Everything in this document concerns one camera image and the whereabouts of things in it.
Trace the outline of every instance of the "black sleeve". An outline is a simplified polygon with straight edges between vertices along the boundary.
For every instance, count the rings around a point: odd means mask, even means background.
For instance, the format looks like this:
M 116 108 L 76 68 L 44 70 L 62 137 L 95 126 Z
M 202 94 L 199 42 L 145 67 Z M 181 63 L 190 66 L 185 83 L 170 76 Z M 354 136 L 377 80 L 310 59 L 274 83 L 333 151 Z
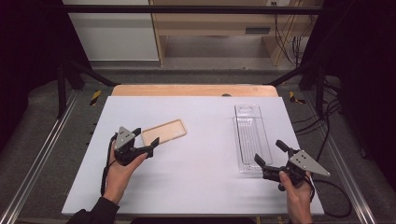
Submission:
M 99 198 L 91 212 L 87 212 L 85 209 L 79 210 L 70 218 L 67 224 L 113 224 L 119 208 L 118 205 L 108 199 Z

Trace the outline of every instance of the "metal bar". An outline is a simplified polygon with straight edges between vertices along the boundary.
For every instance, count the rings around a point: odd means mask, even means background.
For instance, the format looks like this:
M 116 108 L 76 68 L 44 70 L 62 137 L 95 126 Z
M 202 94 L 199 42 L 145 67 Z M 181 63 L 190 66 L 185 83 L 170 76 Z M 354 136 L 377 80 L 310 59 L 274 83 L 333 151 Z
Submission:
M 307 91 L 303 91 L 304 98 L 307 100 L 312 112 L 316 114 L 316 109 L 314 107 L 314 99 L 313 94 L 308 93 Z M 321 128 L 321 134 L 324 136 L 327 132 L 327 126 L 323 125 Z M 352 173 L 350 172 L 349 168 L 347 167 L 346 162 L 344 161 L 343 157 L 341 156 L 340 150 L 338 149 L 337 145 L 335 144 L 332 136 L 329 134 L 327 140 L 327 146 L 332 157 L 332 162 L 335 164 L 335 169 L 337 173 L 340 175 L 341 182 L 344 184 L 344 188 L 346 189 L 346 193 L 349 196 L 350 201 L 352 202 L 353 206 L 355 207 L 356 214 L 358 215 L 361 223 L 366 224 L 375 224 L 375 218 L 373 213 L 367 204 L 366 200 L 361 193 L 361 189 L 359 188 L 358 184 L 356 183 L 355 178 L 353 177 Z
M 89 69 L 87 67 L 84 67 L 80 63 L 70 62 L 70 64 L 75 69 L 77 69 L 79 72 L 83 72 L 83 73 L 87 74 L 88 76 L 95 78 L 96 80 L 102 82 L 103 84 L 105 84 L 105 85 L 107 85 L 109 87 L 115 87 L 115 86 L 120 85 L 120 83 L 112 82 L 112 81 L 108 80 L 107 78 L 102 77 L 99 74 L 93 72 L 91 69 Z
M 23 182 L 20 185 L 17 193 L 14 195 L 11 203 L 8 205 L 7 209 L 0 217 L 0 223 L 2 224 L 13 224 L 17 217 L 22 210 L 23 205 L 25 204 L 30 192 L 37 181 L 41 170 L 43 169 L 47 158 L 49 157 L 58 137 L 64 128 L 64 125 L 69 118 L 69 115 L 76 103 L 76 100 L 79 96 L 79 91 L 72 91 L 71 96 L 69 97 L 68 107 L 64 111 L 64 115 L 57 119 L 52 130 L 49 133 L 43 147 L 38 152 L 35 161 L 33 162 L 32 166 L 30 167 L 29 172 L 27 173 L 26 177 L 23 179 Z
M 323 119 L 323 92 L 324 92 L 324 74 L 323 68 L 318 67 L 317 77 L 317 99 L 316 99 L 316 109 L 320 119 Z
M 66 86 L 64 83 L 64 71 L 63 71 L 62 64 L 59 65 L 56 75 L 58 77 L 58 105 L 59 105 L 57 119 L 60 119 L 62 117 L 62 114 L 66 110 L 66 105 L 67 105 Z
M 262 85 L 270 85 L 270 86 L 279 86 L 283 82 L 291 79 L 292 77 L 301 75 L 302 73 L 306 72 L 309 69 L 312 69 L 313 63 L 312 61 L 308 61 L 305 64 L 300 65 L 299 67 L 295 68 L 294 70 L 289 71 L 286 75 L 277 78 L 276 80 L 269 82 L 267 84 L 262 84 Z
M 44 5 L 44 9 L 69 13 L 199 13 L 199 14 L 278 14 L 322 15 L 336 9 L 322 7 L 234 7 L 234 6 L 110 6 L 110 5 Z

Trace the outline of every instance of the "black cable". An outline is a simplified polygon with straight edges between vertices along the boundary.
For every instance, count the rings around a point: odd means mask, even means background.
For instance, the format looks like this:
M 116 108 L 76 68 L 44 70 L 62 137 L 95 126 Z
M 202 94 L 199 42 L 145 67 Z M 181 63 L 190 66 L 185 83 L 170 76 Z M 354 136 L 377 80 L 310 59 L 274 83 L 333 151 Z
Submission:
M 310 19 L 311 21 L 317 21 L 317 18 L 315 18 L 314 15 L 309 15 L 309 19 Z
M 309 22 L 309 25 L 306 26 L 305 30 L 303 30 L 303 34 L 301 35 L 301 37 L 306 36 L 306 34 L 308 34 L 309 30 L 311 30 L 313 25 L 314 25 L 314 21 L 312 21 L 312 19 L 311 19 L 311 22 Z
M 324 213 L 326 215 L 328 215 L 330 217 L 338 217 L 338 218 L 343 218 L 343 217 L 349 217 L 350 216 L 350 214 L 352 213 L 352 202 L 349 200 L 349 197 L 347 196 L 347 193 L 343 189 L 341 189 L 340 187 L 338 187 L 334 183 L 326 181 L 326 180 L 320 180 L 320 179 L 314 180 L 314 179 L 312 179 L 312 181 L 314 181 L 314 183 L 323 183 L 323 184 L 328 184 L 330 186 L 333 186 L 336 189 L 340 190 L 341 193 L 343 193 L 344 196 L 346 197 L 346 200 L 347 200 L 347 203 L 348 203 L 348 210 L 347 210 L 347 212 L 345 214 L 343 214 L 343 215 L 335 215 L 335 214 L 331 214 L 331 213 L 329 213 L 329 212 L 327 212 L 327 211 L 325 211 L 323 209 L 323 211 L 324 211 Z
M 114 134 L 114 136 L 112 136 L 110 138 L 110 143 L 108 144 L 108 151 L 107 151 L 107 160 L 106 160 L 106 166 L 103 169 L 103 174 L 102 174 L 102 185 L 100 188 L 100 193 L 103 196 L 105 194 L 105 189 L 106 189 L 106 179 L 107 179 L 107 173 L 108 173 L 108 169 L 110 168 L 110 166 L 114 163 L 111 162 L 109 163 L 110 160 L 110 153 L 111 153 L 111 147 L 113 146 L 113 141 L 117 139 L 117 133 Z
M 337 111 L 337 110 L 339 110 L 341 107 L 340 107 L 340 104 L 336 104 L 336 105 L 333 105 L 331 108 L 330 108 L 330 111 L 329 112 L 326 112 L 325 113 L 325 116 L 330 116 L 331 114 L 333 114 L 335 111 Z M 305 135 L 305 134 L 308 134 L 308 133 L 312 133 L 313 131 L 315 131 L 315 130 L 317 130 L 318 128 L 320 128 L 320 127 L 322 127 L 324 125 L 324 123 L 321 123 L 318 127 L 316 127 L 315 129 L 312 129 L 312 130 L 310 130 L 310 131 L 308 131 L 308 132 L 306 132 L 306 133 L 299 133 L 299 132 L 295 132 L 296 133 L 296 135 Z
M 282 41 L 282 36 L 280 35 L 280 32 L 279 32 L 278 27 L 277 27 L 277 14 L 274 14 L 274 19 L 275 19 L 275 40 L 276 40 L 276 43 L 280 47 L 280 50 L 282 50 L 283 54 L 285 54 L 285 56 L 288 59 L 288 61 L 290 63 L 293 63 L 290 60 L 290 58 L 288 56 L 288 53 L 286 52 L 285 42 Z
M 316 123 L 318 123 L 318 122 L 320 122 L 320 121 L 322 121 L 322 119 L 317 119 L 317 120 L 315 120 L 313 123 L 309 124 L 308 126 L 302 128 L 302 129 L 299 129 L 299 130 L 297 130 L 297 131 L 294 131 L 294 132 L 295 132 L 295 133 L 300 133 L 300 132 L 302 132 L 302 131 L 305 131 L 305 130 L 311 128 L 312 126 L 314 126 Z
M 337 93 L 341 91 L 340 88 L 334 87 L 334 85 L 332 85 L 326 78 L 324 78 L 324 83 L 325 83 L 326 87 L 332 89 L 333 91 L 335 91 Z
M 329 112 L 329 107 L 330 107 L 330 105 L 331 105 L 333 102 L 336 102 L 336 101 L 338 101 L 338 99 L 332 100 L 331 102 L 329 102 L 329 104 L 328 104 L 327 107 L 326 107 L 326 113 L 325 113 L 325 116 L 324 116 L 324 117 L 326 118 L 327 131 L 326 131 L 326 134 L 325 134 L 325 136 L 324 136 L 322 145 L 320 146 L 319 153 L 318 153 L 318 155 L 317 155 L 316 161 L 319 161 L 320 156 L 321 156 L 321 154 L 322 154 L 322 152 L 323 152 L 323 148 L 324 148 L 324 146 L 325 146 L 325 144 L 326 144 L 326 142 L 327 142 L 327 139 L 329 138 L 329 133 L 330 133 L 330 120 L 329 120 L 328 112 Z
M 323 90 L 325 90 L 327 93 L 329 93 L 329 94 L 331 94 L 331 95 L 333 95 L 333 96 L 335 96 L 335 97 L 337 97 L 337 95 L 338 95 L 338 93 L 336 92 L 336 93 L 334 93 L 334 92 L 332 92 L 332 91 L 329 91 L 328 90 L 329 88 L 326 86 L 326 84 L 324 85 L 324 89 Z
M 297 40 L 298 38 L 293 38 L 293 43 L 291 44 L 291 48 L 293 51 L 293 55 L 296 58 L 296 67 L 299 65 L 299 51 L 300 51 L 300 41 Z
M 311 120 L 311 119 L 314 118 L 314 117 L 316 117 L 316 115 L 313 115 L 313 116 L 311 116 L 311 117 L 309 117 L 309 118 L 307 118 L 307 119 L 302 119 L 302 120 L 294 121 L 294 122 L 292 122 L 291 124 L 306 122 L 306 121 Z

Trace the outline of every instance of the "white tabletop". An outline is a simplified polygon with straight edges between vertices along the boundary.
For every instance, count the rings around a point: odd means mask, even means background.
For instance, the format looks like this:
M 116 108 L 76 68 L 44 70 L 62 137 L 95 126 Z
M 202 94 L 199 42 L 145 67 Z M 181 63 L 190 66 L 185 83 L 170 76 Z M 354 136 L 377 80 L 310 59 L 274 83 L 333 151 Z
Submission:
M 92 136 L 63 214 L 91 210 L 100 197 L 110 137 L 120 126 L 146 130 L 174 119 L 183 120 L 187 135 L 161 144 L 154 157 L 134 172 L 120 202 L 119 214 L 137 217 L 262 216 L 287 214 L 286 192 L 260 176 L 239 173 L 234 135 L 235 105 L 259 105 L 273 159 L 288 156 L 280 139 L 299 148 L 280 97 L 110 96 Z M 141 136 L 136 147 L 143 146 Z M 323 209 L 316 196 L 313 215 Z

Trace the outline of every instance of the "transparent plastic box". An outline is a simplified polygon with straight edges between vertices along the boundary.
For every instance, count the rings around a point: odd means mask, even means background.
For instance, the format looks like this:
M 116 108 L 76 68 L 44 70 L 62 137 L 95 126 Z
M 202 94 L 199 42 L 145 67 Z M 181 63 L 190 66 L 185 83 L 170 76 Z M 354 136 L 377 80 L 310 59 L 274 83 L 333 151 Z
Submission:
M 239 171 L 247 175 L 261 175 L 262 168 L 254 161 L 255 154 L 259 154 L 267 165 L 273 161 L 260 107 L 236 105 L 234 109 Z

